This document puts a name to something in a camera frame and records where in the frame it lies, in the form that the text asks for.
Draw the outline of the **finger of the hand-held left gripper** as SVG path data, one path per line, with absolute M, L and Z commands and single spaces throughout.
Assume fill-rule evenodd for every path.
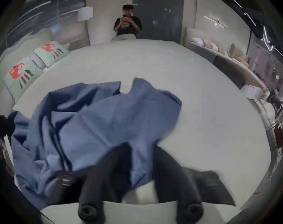
M 6 118 L 4 115 L 0 115 L 0 138 L 12 136 L 15 130 L 15 124 L 12 119 Z

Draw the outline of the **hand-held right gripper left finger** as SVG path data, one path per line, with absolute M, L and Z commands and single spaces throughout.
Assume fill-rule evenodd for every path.
M 64 171 L 51 188 L 47 206 L 79 203 L 81 221 L 105 221 L 104 201 L 120 203 L 131 188 L 131 147 L 110 150 L 96 165 Z

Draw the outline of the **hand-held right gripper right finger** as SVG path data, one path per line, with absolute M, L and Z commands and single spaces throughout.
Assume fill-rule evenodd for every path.
M 198 222 L 202 203 L 236 206 L 219 175 L 181 166 L 168 152 L 154 145 L 153 179 L 159 203 L 177 202 L 177 222 Z

